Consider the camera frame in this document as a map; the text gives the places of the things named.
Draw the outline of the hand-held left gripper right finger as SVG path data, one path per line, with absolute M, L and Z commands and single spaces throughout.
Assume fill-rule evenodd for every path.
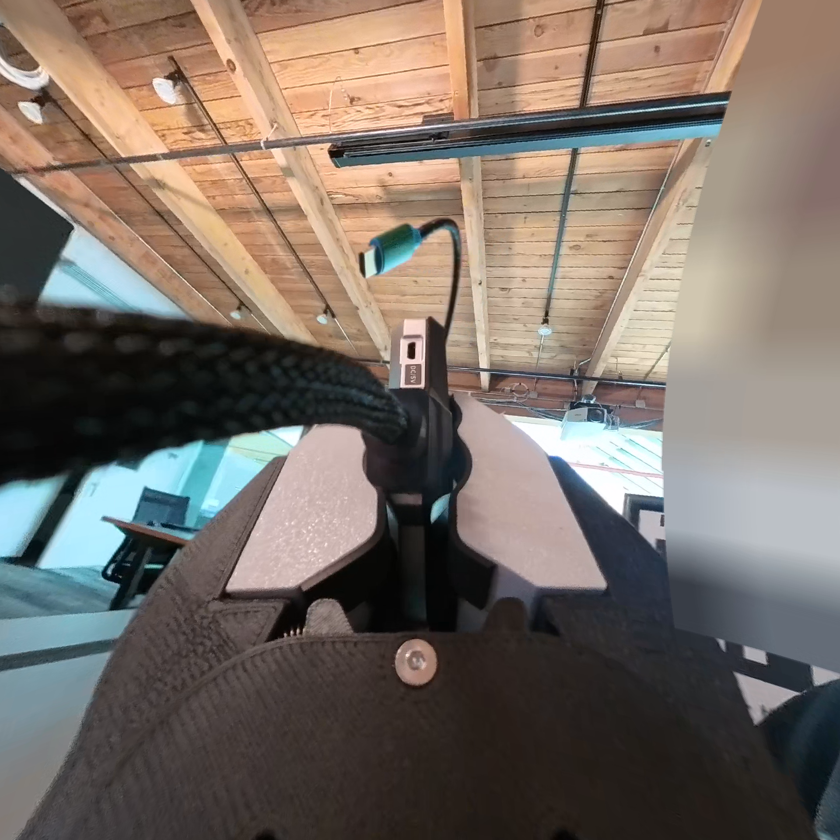
M 488 406 L 455 395 L 465 472 L 448 505 L 448 577 L 459 611 L 516 598 L 601 594 L 606 578 L 549 457 Z

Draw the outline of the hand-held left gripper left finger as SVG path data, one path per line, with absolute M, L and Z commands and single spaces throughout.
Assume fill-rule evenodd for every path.
M 372 601 L 392 567 L 385 495 L 360 431 L 313 428 L 292 449 L 225 586 L 241 599 Z

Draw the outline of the grey HDMI adapter box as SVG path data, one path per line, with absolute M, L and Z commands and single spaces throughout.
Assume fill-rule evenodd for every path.
M 448 389 L 446 336 L 434 318 L 403 321 L 392 342 L 389 389 L 406 414 L 396 445 L 398 497 L 417 497 L 430 508 L 452 486 L 455 418 Z

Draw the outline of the white ceiling projector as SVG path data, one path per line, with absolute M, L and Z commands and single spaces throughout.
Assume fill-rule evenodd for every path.
M 611 407 L 599 402 L 595 394 L 586 394 L 565 411 L 561 420 L 560 439 L 581 442 L 615 431 L 620 426 L 621 421 Z

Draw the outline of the black office chair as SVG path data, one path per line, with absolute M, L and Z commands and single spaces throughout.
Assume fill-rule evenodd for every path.
M 151 527 L 183 528 L 190 498 L 144 487 L 131 521 Z

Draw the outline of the wooden top office desk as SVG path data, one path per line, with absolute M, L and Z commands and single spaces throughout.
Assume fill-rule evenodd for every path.
M 198 529 L 170 523 L 141 523 L 103 517 L 122 534 L 122 541 L 104 566 L 101 577 L 118 586 L 108 609 L 128 608 L 137 595 L 147 595 L 175 555 Z

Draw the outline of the person's black printed shirt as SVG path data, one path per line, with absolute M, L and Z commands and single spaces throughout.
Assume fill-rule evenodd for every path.
M 839 680 L 790 698 L 761 721 L 773 761 L 793 782 L 815 833 L 839 838 Z

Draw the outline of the black ceiling light track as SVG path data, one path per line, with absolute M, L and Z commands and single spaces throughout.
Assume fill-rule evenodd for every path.
M 730 91 L 442 122 L 330 145 L 337 168 L 715 138 Z

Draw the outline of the black board on stand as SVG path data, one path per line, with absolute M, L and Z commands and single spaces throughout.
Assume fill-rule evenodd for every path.
M 1 172 L 1 302 L 35 304 L 73 224 Z

